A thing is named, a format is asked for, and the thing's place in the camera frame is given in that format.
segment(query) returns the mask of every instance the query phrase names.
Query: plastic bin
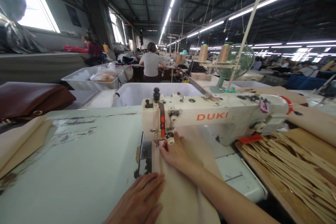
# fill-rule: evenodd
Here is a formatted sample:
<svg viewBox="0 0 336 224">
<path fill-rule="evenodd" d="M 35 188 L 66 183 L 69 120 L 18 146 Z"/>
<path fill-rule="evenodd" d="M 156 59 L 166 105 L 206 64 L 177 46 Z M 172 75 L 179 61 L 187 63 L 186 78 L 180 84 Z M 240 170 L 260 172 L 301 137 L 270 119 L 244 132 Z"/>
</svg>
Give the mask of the plastic bin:
<svg viewBox="0 0 336 224">
<path fill-rule="evenodd" d="M 294 90 L 313 90 L 319 89 L 326 82 L 325 79 L 292 75 L 287 83 L 287 87 Z"/>
<path fill-rule="evenodd" d="M 108 89 L 119 89 L 122 84 L 125 84 L 126 77 L 124 70 L 116 69 L 118 73 L 120 82 L 118 78 L 115 78 L 112 82 L 97 82 L 88 80 L 93 74 L 97 73 L 98 68 L 82 68 L 64 78 L 62 81 L 66 81 L 75 90 L 108 90 Z"/>
<path fill-rule="evenodd" d="M 142 100 L 153 97 L 153 89 L 159 88 L 160 93 L 170 97 L 172 93 L 180 92 L 182 96 L 196 96 L 202 93 L 188 83 L 127 83 L 115 96 L 113 107 L 126 107 L 141 105 Z"/>
<path fill-rule="evenodd" d="M 266 85 L 264 83 L 260 82 L 254 82 L 254 81 L 233 81 L 232 84 L 239 86 L 241 88 L 254 88 L 254 87 L 266 87 L 270 85 Z"/>
</svg>

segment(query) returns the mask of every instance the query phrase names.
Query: red shirt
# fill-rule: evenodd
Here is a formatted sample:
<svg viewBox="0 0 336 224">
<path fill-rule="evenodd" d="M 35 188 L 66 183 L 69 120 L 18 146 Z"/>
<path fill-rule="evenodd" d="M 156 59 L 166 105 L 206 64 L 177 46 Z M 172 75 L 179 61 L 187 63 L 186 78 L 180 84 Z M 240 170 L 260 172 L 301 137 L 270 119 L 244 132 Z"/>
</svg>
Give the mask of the red shirt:
<svg viewBox="0 0 336 224">
<path fill-rule="evenodd" d="M 96 57 L 99 54 L 103 54 L 99 46 L 95 43 L 88 42 L 87 45 L 87 53 L 90 54 L 91 56 Z"/>
</svg>

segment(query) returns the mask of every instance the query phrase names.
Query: blue crate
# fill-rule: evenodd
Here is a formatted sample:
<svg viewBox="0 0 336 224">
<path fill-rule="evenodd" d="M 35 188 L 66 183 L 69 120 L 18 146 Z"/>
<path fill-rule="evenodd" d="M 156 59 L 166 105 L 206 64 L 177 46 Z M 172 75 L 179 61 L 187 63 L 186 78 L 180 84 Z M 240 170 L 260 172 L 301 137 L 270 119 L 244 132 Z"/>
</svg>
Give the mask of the blue crate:
<svg viewBox="0 0 336 224">
<path fill-rule="evenodd" d="M 322 87 L 326 81 L 320 78 L 292 75 L 288 80 L 287 87 L 294 90 L 313 90 Z"/>
</svg>

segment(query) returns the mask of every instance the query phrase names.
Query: ceiling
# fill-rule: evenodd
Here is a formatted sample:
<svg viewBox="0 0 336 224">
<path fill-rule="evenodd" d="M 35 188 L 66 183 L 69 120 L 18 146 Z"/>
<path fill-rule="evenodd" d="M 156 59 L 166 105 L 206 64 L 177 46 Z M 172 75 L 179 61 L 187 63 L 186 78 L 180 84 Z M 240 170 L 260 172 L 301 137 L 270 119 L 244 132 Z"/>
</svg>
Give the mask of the ceiling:
<svg viewBox="0 0 336 224">
<path fill-rule="evenodd" d="M 255 0 L 175 0 L 169 27 L 172 34 L 186 34 L 199 29 L 204 22 L 215 21 L 229 15 L 235 9 L 250 5 Z M 142 34 L 158 40 L 166 18 L 170 0 L 111 0 L 116 8 Z M 257 10 L 247 39 L 249 44 L 288 42 L 336 38 L 336 0 L 280 0 Z M 239 43 L 250 15 L 225 21 L 212 30 L 194 36 L 188 44 L 198 40 L 208 44 Z"/>
</svg>

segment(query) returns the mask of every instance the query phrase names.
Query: red fabric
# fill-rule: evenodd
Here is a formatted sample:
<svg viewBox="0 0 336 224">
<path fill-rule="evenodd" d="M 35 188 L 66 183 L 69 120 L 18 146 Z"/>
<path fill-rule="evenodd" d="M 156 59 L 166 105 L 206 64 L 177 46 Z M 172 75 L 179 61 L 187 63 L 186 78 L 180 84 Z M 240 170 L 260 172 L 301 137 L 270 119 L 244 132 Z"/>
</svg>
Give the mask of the red fabric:
<svg viewBox="0 0 336 224">
<path fill-rule="evenodd" d="M 70 47 L 68 45 L 64 47 L 63 51 L 67 53 L 87 53 L 85 47 Z"/>
<path fill-rule="evenodd" d="M 97 44 L 94 44 L 94 43 L 91 43 L 91 42 L 89 42 L 88 45 L 87 45 L 87 51 L 88 51 L 88 54 L 90 54 L 92 56 L 97 56 L 99 54 L 103 54 L 103 52 L 101 51 L 99 46 Z"/>
</svg>

